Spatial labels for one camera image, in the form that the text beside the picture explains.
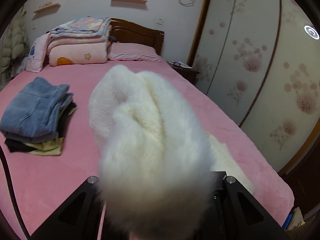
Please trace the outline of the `white fluffy coat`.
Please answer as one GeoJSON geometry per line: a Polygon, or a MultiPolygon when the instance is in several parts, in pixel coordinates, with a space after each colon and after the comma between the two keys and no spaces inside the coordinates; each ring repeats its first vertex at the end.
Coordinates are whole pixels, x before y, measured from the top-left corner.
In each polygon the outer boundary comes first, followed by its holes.
{"type": "Polygon", "coordinates": [[[154,72],[112,67],[93,89],[88,112],[106,217],[139,239],[191,236],[209,207],[216,171],[255,193],[227,146],[154,72]]]}

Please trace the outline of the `dark folded clothes stack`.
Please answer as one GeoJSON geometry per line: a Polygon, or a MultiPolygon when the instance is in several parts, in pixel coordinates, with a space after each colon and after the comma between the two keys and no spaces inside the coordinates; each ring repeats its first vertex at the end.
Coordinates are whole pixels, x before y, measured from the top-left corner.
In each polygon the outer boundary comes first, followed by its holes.
{"type": "Polygon", "coordinates": [[[14,139],[5,139],[4,143],[10,153],[23,152],[33,155],[55,156],[60,155],[63,150],[64,139],[67,134],[67,128],[72,114],[76,111],[76,104],[71,101],[62,111],[57,123],[57,136],[53,140],[47,140],[40,143],[21,142],[14,139]]]}

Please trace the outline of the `dark wooden nightstand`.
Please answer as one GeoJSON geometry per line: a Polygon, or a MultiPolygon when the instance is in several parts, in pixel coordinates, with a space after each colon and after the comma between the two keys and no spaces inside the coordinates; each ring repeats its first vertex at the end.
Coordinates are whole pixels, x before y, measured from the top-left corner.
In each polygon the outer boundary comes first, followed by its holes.
{"type": "Polygon", "coordinates": [[[197,75],[199,74],[198,71],[194,70],[193,68],[183,68],[180,66],[176,66],[169,61],[167,61],[167,64],[176,72],[178,72],[178,74],[180,74],[183,78],[189,81],[192,85],[195,85],[197,75]]]}

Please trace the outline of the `pink pillow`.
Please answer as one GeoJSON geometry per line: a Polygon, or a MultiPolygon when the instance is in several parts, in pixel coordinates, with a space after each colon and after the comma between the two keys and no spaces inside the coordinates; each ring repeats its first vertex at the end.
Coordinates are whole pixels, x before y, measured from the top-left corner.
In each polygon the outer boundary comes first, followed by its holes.
{"type": "Polygon", "coordinates": [[[111,61],[161,62],[161,57],[154,48],[138,43],[112,43],[107,57],[111,61]]]}

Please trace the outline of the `dark wooden headboard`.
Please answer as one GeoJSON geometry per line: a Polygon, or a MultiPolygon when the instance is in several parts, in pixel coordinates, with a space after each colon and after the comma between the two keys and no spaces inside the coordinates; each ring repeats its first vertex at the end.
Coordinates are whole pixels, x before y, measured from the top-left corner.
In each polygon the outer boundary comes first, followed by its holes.
{"type": "Polygon", "coordinates": [[[118,18],[111,18],[110,25],[110,39],[113,42],[142,44],[154,48],[157,55],[161,55],[164,41],[163,31],[118,18]]]}

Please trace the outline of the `folded floral pink quilt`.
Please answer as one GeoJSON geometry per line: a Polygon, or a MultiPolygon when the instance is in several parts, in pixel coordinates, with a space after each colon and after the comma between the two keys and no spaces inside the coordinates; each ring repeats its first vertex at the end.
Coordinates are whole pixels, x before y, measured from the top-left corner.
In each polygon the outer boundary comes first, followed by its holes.
{"type": "Polygon", "coordinates": [[[47,55],[51,66],[107,62],[111,18],[75,19],[49,32],[47,55]]]}

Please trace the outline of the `floral sliding wardrobe door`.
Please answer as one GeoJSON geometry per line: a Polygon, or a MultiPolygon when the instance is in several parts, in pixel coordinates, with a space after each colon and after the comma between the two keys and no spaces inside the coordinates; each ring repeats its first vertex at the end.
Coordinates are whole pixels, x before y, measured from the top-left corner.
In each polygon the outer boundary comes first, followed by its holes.
{"type": "Polygon", "coordinates": [[[319,13],[305,0],[204,0],[196,87],[280,174],[319,135],[319,13]]]}

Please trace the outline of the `folded blue jeans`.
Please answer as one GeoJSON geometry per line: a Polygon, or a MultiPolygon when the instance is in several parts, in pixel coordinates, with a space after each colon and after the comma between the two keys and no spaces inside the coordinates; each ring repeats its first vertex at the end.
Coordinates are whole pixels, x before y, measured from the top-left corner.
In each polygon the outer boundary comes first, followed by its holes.
{"type": "Polygon", "coordinates": [[[69,85],[51,85],[36,77],[9,103],[1,118],[1,132],[12,140],[32,144],[53,140],[62,112],[73,100],[69,85]]]}

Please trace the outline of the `small printed pillow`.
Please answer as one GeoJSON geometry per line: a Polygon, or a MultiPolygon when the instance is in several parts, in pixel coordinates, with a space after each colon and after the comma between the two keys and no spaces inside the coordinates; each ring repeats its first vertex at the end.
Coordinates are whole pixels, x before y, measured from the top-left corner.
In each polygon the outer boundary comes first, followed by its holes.
{"type": "Polygon", "coordinates": [[[47,33],[38,37],[34,41],[29,51],[27,65],[25,69],[26,71],[38,73],[42,70],[44,59],[47,53],[48,39],[49,34],[47,33]]]}

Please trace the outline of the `pink bed sheet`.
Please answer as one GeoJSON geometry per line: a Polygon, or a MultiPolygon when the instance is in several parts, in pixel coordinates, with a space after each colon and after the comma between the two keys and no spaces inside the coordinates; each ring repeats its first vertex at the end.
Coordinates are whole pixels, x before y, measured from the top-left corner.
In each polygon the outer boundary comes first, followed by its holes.
{"type": "MultiPolygon", "coordinates": [[[[94,87],[115,66],[72,64],[45,66],[37,75],[52,85],[68,84],[77,110],[71,117],[60,156],[4,154],[9,165],[18,207],[25,226],[33,233],[89,176],[98,173],[99,153],[88,120],[88,101],[94,87]]],[[[247,135],[207,96],[166,62],[129,61],[133,72],[153,71],[166,78],[192,106],[204,130],[224,144],[254,186],[254,197],[283,224],[294,204],[291,188],[266,161],[247,135]]]]}

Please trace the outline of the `beige puffer jacket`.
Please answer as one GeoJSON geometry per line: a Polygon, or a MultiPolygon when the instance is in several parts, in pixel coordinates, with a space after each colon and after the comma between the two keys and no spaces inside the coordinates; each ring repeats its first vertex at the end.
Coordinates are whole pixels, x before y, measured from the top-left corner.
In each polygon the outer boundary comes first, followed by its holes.
{"type": "Polygon", "coordinates": [[[24,15],[18,12],[1,36],[1,89],[11,80],[13,65],[29,52],[24,15]]]}

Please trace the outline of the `lower wooden wall shelf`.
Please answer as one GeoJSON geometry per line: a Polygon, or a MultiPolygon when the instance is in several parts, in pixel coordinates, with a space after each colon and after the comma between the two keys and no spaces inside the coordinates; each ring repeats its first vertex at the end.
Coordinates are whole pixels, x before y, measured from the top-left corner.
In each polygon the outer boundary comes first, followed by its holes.
{"type": "Polygon", "coordinates": [[[53,9],[53,8],[58,8],[58,7],[61,7],[60,3],[49,2],[49,3],[46,3],[46,4],[42,5],[42,6],[40,6],[37,9],[35,9],[33,11],[33,13],[38,14],[40,12],[43,12],[43,11],[46,11],[46,10],[49,10],[49,9],[53,9]]]}

